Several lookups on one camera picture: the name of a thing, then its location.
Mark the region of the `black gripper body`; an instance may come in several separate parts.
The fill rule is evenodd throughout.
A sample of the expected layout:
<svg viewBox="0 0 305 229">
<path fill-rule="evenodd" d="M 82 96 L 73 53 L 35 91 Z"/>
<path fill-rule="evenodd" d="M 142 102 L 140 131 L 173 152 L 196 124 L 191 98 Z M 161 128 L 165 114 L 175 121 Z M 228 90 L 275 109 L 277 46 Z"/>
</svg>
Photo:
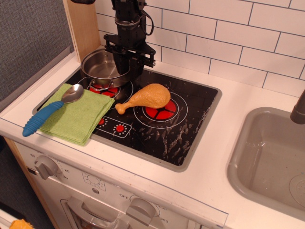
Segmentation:
<svg viewBox="0 0 305 229">
<path fill-rule="evenodd" d="M 132 57 L 143 56 L 144 65 L 154 67 L 156 51 L 146 43 L 146 37 L 151 35 L 146 31 L 146 21 L 128 22 L 116 20 L 115 22 L 118 34 L 104 35 L 106 51 L 111 53 L 125 52 L 129 60 Z"/>
</svg>

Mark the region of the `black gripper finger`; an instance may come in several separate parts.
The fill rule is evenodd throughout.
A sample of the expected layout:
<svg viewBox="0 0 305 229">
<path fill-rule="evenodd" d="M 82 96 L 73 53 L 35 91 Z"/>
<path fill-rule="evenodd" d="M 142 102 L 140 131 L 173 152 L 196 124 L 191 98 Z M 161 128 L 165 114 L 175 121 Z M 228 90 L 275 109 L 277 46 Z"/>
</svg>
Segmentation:
<svg viewBox="0 0 305 229">
<path fill-rule="evenodd" d="M 113 52 L 113 59 L 119 75 L 124 75 L 130 71 L 130 61 L 125 52 Z"/>
<path fill-rule="evenodd" d="M 130 77 L 131 80 L 135 80 L 143 72 L 144 62 L 143 56 L 132 57 L 130 59 Z"/>
</svg>

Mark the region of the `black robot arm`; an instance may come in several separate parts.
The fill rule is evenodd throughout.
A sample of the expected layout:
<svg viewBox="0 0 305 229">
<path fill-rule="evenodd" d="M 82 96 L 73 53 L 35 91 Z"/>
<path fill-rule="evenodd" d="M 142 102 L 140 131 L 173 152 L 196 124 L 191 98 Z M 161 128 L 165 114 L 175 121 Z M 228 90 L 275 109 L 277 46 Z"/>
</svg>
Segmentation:
<svg viewBox="0 0 305 229">
<path fill-rule="evenodd" d="M 154 67 L 156 51 L 146 43 L 152 35 L 146 31 L 146 19 L 151 16 L 144 11 L 144 0 L 113 0 L 116 35 L 104 35 L 105 49 L 113 54 L 120 75 L 127 74 L 134 80 L 142 74 L 144 66 Z"/>
</svg>

